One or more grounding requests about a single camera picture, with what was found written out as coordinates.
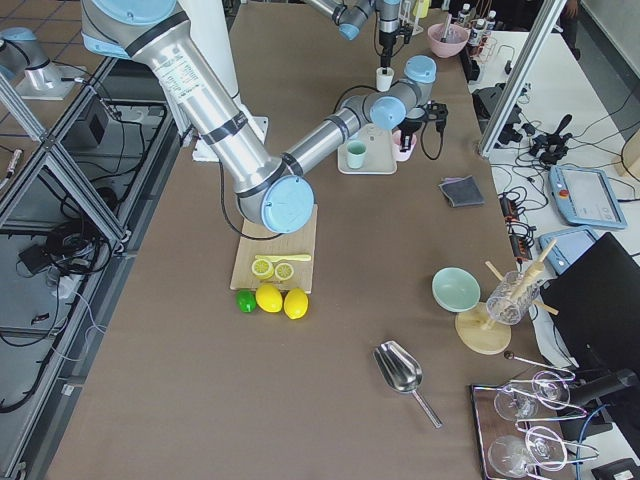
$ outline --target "blue cable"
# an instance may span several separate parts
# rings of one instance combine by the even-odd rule
[[[580,430],[580,435],[578,436],[578,447],[576,448],[576,480],[581,480],[581,473],[580,473],[580,463],[578,462],[578,460],[580,460],[580,444],[584,441],[584,434],[587,431],[587,427],[589,426],[589,422],[591,422],[591,420],[593,419],[593,417],[595,417],[598,413],[600,413],[601,410],[604,410],[605,407],[608,407],[608,404],[603,404],[600,405],[598,408],[596,408],[593,412],[591,412],[591,414],[586,418],[586,420],[584,421],[584,423],[582,424],[582,429]]]

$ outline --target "gray floor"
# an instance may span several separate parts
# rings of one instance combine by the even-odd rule
[[[633,90],[624,108],[613,115],[622,136],[629,139],[640,128],[638,76],[584,10],[580,13],[576,46],[582,52],[578,63],[609,113],[618,110]]]

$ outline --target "wooden cutting board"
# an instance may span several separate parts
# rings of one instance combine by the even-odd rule
[[[313,213],[307,224],[300,230],[287,235],[282,235],[274,240],[258,241],[240,237],[236,262],[231,275],[232,290],[255,290],[262,283],[271,283],[279,290],[287,291],[293,288],[301,288],[306,293],[311,293],[313,281],[313,263],[315,261],[316,248],[316,222],[318,219],[318,206],[313,206]],[[262,225],[244,221],[242,233],[252,237],[270,237],[273,232]],[[311,255],[309,262],[296,262],[283,260],[290,263],[294,269],[293,277],[280,281],[274,277],[267,280],[258,280],[251,273],[251,264],[256,255],[291,255],[296,253],[308,253]]]

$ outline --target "pink bowl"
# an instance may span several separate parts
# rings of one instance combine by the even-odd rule
[[[431,48],[434,55],[440,58],[453,57],[467,44],[467,41],[469,40],[469,30],[461,27],[460,25],[451,25],[449,27],[447,43],[440,41],[443,30],[443,23],[436,23],[427,29],[429,48]]]

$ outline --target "yellow lemon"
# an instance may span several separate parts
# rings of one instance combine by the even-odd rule
[[[251,273],[253,273],[258,280],[266,280],[273,275],[273,264],[269,260],[258,259],[254,260],[251,264]]]
[[[293,277],[293,266],[290,263],[279,263],[276,265],[275,276],[281,282]]]
[[[270,283],[265,283],[258,287],[256,290],[256,302],[265,312],[277,313],[282,310],[282,294],[280,290]]]
[[[309,309],[309,297],[300,288],[294,288],[284,299],[284,313],[291,320],[302,318]]]

